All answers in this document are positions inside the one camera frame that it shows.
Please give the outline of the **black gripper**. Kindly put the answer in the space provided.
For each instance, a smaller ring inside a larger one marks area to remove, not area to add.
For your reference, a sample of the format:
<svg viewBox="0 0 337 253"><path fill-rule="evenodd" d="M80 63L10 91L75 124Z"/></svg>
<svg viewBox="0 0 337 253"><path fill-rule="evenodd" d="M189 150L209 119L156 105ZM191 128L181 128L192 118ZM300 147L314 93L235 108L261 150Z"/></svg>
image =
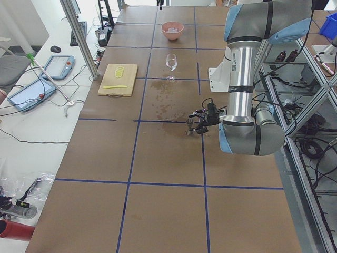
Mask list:
<svg viewBox="0 0 337 253"><path fill-rule="evenodd" d="M224 114L224 109L217 109L216 105L213 102L207 104L207 110L195 110L192 114L189 115L189 118L203 118L205 119L204 123L199 123L196 127L189 129L190 132L196 132L197 134L207 133L208 126L217 125L220 123L220 114Z"/></svg>

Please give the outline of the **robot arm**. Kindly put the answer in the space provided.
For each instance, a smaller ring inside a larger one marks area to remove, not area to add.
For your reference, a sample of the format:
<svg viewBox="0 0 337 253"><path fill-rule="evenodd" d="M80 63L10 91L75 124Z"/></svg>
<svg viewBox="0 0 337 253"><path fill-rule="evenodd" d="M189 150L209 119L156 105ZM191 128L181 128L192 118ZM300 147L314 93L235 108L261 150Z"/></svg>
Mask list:
<svg viewBox="0 0 337 253"><path fill-rule="evenodd" d="M219 145L225 153L264 156L284 143L285 134L269 107L252 108L255 58L263 40L270 44L291 42L307 34L313 1L262 1L237 4L227 14L224 40L231 50L229 104L225 116L210 104L197 111L200 118L193 131L202 134L210 125L219 127Z"/></svg>

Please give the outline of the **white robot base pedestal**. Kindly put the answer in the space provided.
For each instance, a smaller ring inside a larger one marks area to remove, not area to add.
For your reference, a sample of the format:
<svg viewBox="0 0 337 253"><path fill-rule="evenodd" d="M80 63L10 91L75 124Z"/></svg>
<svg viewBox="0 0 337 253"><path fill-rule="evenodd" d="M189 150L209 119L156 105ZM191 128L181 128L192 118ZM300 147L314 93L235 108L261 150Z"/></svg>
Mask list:
<svg viewBox="0 0 337 253"><path fill-rule="evenodd" d="M230 84L231 50L225 49L223 61L217 68L209 68L209 82L212 93L227 93Z"/></svg>

